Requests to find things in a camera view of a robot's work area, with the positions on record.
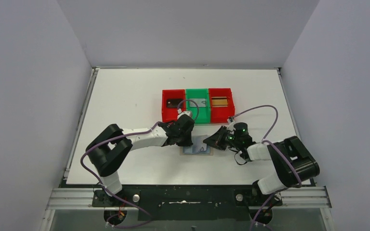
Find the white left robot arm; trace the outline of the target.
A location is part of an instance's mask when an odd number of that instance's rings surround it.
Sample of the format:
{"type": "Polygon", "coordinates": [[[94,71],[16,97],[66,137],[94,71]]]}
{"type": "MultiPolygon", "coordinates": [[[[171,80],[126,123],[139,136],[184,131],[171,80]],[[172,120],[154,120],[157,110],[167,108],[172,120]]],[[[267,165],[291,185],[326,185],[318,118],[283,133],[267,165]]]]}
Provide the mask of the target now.
{"type": "Polygon", "coordinates": [[[118,169],[133,150],[147,147],[177,145],[191,146],[191,133],[195,121],[191,111],[181,112],[176,120],[156,122],[150,128],[123,129],[117,124],[107,126],[86,148],[83,158],[88,157],[96,171],[89,170],[104,188],[104,199],[111,205],[123,200],[122,184],[118,169]]]}

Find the silver credit card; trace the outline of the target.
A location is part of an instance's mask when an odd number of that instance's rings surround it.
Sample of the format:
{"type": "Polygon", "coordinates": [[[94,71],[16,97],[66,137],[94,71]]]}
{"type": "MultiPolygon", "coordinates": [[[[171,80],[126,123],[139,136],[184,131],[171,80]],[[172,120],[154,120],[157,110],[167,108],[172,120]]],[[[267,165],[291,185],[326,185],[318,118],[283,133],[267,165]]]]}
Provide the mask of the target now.
{"type": "Polygon", "coordinates": [[[190,107],[206,107],[207,100],[204,98],[192,98],[192,99],[189,99],[189,106],[190,107]]]}
{"type": "Polygon", "coordinates": [[[190,153],[191,154],[206,154],[209,152],[207,144],[205,144],[203,141],[208,136],[202,135],[202,136],[193,136],[192,142],[193,145],[190,147],[190,153]]]}

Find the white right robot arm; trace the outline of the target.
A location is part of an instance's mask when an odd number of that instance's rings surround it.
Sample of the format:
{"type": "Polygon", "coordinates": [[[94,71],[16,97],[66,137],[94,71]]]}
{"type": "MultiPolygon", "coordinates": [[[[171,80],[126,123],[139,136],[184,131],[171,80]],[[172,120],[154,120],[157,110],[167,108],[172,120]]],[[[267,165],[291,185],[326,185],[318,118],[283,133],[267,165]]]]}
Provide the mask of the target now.
{"type": "Polygon", "coordinates": [[[221,126],[203,142],[217,150],[232,149],[245,162],[273,163],[274,172],[252,184],[254,190],[251,197],[257,205],[265,205],[272,193],[299,187],[304,181],[320,174],[317,161],[297,136],[278,142],[254,142],[247,123],[237,122],[221,126]]]}

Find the beige card holder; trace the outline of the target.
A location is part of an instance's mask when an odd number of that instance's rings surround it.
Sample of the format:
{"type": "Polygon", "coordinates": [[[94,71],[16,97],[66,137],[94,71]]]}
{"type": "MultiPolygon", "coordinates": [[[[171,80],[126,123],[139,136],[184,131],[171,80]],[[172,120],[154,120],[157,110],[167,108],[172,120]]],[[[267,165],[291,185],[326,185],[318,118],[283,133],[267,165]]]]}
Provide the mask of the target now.
{"type": "Polygon", "coordinates": [[[203,141],[208,135],[192,136],[191,146],[181,147],[181,155],[213,155],[213,149],[203,141]]]}

